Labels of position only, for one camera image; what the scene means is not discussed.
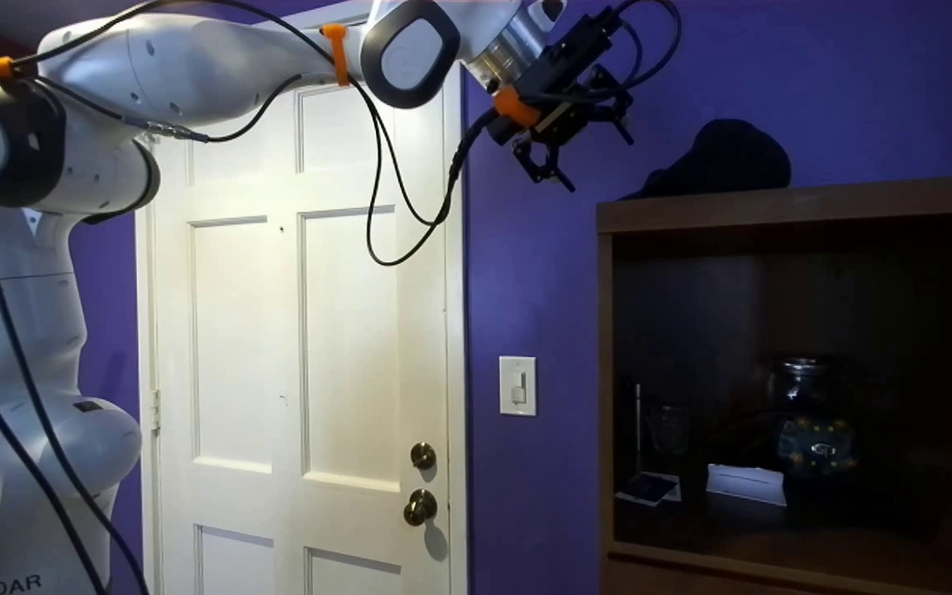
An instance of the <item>light switch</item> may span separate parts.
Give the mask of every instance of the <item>light switch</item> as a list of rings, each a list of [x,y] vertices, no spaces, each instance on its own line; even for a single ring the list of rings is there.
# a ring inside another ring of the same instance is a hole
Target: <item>light switch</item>
[[[499,412],[534,417],[534,409],[540,409],[534,356],[499,356]]]

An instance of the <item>white robotic arm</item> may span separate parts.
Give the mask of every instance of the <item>white robotic arm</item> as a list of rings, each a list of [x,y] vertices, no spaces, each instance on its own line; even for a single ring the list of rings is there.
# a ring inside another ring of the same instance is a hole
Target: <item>white robotic arm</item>
[[[627,104],[627,81],[595,65],[622,11],[546,42],[563,0],[380,0],[358,28],[304,26],[304,14],[230,23],[153,6],[162,3],[52,28],[35,57],[0,58],[0,591],[110,586],[104,515],[137,428],[79,392],[87,325],[69,232],[155,197],[142,131],[200,139],[192,125],[330,81],[419,104],[462,63],[491,94],[491,139],[513,139],[532,177],[568,184],[555,147],[584,122],[617,125]],[[532,141],[548,147],[546,163],[530,156]]]

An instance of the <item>door frame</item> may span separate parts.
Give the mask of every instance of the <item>door frame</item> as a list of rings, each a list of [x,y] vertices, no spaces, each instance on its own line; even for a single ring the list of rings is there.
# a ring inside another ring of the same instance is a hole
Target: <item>door frame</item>
[[[449,141],[459,145],[462,136],[462,76],[449,76],[456,90],[446,103],[446,120],[456,122],[449,128]],[[462,200],[465,182],[459,177],[452,189],[452,200]],[[438,234],[446,240],[441,282],[446,282],[446,434],[449,434],[449,457],[446,457],[446,502],[441,512],[449,515],[449,595],[468,591],[468,469],[465,469],[465,273],[462,273],[462,211],[449,209]],[[149,236],[149,211],[134,211],[134,290],[137,290],[137,418],[142,418],[142,567],[149,586],[159,578],[159,537],[155,537],[155,437],[159,437],[159,392],[153,376],[153,236]]]

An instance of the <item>robot label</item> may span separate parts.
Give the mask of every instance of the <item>robot label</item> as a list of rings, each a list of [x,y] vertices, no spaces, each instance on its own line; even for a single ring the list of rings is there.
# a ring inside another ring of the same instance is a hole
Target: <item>robot label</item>
[[[0,595],[16,595],[16,591],[41,591],[41,576],[21,576],[0,581]]]

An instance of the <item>door knob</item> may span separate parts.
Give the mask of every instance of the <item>door knob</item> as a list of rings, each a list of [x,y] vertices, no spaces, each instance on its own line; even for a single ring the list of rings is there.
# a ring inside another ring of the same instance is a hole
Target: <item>door knob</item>
[[[411,462],[414,462],[417,469],[434,469],[434,466],[436,466],[436,449],[434,449],[429,441],[414,441]]]
[[[436,520],[436,512],[438,512],[436,494],[425,493],[425,490],[414,490],[414,493],[411,493],[411,502],[407,502],[407,509],[404,509],[404,520],[407,520],[411,525],[423,525],[423,521]]]

